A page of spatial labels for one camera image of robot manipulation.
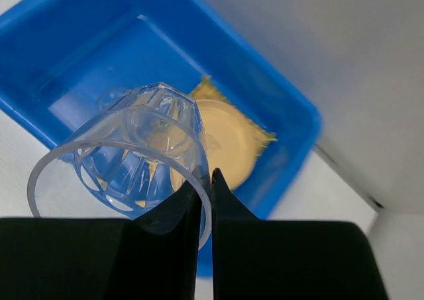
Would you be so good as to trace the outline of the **woven bamboo mat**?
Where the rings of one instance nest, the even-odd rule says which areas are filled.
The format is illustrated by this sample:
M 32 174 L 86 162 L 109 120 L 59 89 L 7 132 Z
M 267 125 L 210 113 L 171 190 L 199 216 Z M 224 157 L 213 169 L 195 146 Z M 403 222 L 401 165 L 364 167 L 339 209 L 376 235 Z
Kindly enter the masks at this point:
M 189 95 L 195 99 L 203 121 L 209 173 L 220 169 L 229 189 L 235 190 L 249 178 L 276 135 L 238 110 L 209 76 L 203 76 Z

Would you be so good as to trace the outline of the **yellow plastic plate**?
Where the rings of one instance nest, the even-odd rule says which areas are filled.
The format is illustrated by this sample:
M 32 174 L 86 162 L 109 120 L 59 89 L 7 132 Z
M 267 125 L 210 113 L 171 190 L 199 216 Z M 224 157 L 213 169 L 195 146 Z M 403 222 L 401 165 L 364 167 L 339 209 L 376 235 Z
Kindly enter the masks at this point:
M 193 103 L 176 101 L 167 107 L 168 114 L 176 121 L 194 130 L 203 150 L 182 129 L 170 128 L 166 149 L 179 164 L 190 171 L 202 165 L 206 155 L 209 173 L 219 168 L 229 186 L 234 190 L 252 173 L 259 141 L 255 128 L 235 107 L 223 101 L 198 99 L 198 111 Z

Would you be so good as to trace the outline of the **clear plastic cup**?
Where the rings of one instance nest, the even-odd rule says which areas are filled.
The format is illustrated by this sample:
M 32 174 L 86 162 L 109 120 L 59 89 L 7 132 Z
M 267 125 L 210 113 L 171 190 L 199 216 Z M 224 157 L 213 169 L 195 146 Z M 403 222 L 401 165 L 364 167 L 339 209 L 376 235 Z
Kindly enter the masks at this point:
M 133 220 L 184 185 L 201 200 L 203 246 L 212 220 L 201 114 L 192 97 L 159 82 L 110 101 L 44 155 L 26 192 L 35 217 Z
M 103 111 L 114 105 L 128 93 L 128 89 L 123 87 L 111 88 L 102 93 L 95 103 L 97 111 Z

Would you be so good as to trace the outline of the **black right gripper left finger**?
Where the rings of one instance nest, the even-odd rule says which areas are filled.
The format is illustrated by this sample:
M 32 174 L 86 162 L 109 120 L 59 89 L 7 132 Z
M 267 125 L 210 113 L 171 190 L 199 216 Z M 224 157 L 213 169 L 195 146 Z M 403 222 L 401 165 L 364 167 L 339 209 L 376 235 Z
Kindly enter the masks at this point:
M 125 219 L 1 220 L 2 299 L 193 299 L 201 202 L 185 182 Z

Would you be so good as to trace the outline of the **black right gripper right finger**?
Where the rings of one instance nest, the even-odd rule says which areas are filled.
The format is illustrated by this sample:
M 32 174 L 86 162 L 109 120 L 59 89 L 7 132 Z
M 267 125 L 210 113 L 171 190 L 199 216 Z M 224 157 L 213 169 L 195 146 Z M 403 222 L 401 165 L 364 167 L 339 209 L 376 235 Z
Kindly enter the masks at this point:
M 370 243 L 347 221 L 269 221 L 250 212 L 214 170 L 216 299 L 386 299 Z

